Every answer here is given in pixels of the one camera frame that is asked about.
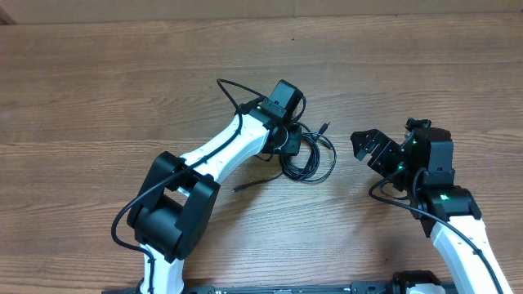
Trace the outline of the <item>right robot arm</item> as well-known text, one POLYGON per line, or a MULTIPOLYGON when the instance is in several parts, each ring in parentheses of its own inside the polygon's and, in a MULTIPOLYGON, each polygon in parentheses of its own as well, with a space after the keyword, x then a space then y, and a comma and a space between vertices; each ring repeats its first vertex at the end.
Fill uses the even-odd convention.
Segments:
POLYGON ((444 285, 430 271, 395 274, 390 293, 509 293, 486 233, 481 210, 472 193, 454 183, 454 143, 449 131, 428 119, 409 118, 399 144, 378 129, 351 134, 358 160, 382 179, 369 196, 404 208, 420 221, 423 232, 440 253, 453 279, 444 285))

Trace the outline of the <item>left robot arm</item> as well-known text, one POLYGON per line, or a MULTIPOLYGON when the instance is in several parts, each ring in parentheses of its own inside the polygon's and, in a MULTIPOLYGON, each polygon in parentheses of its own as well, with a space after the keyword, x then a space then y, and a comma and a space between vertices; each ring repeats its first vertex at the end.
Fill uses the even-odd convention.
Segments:
POLYGON ((294 125, 303 93, 280 80, 269 96, 254 95, 234 105, 230 124, 206 144, 179 157, 165 151, 153 161, 127 216, 144 255, 136 292, 183 292, 185 258, 203 237, 224 179, 254 155, 297 154, 294 125))

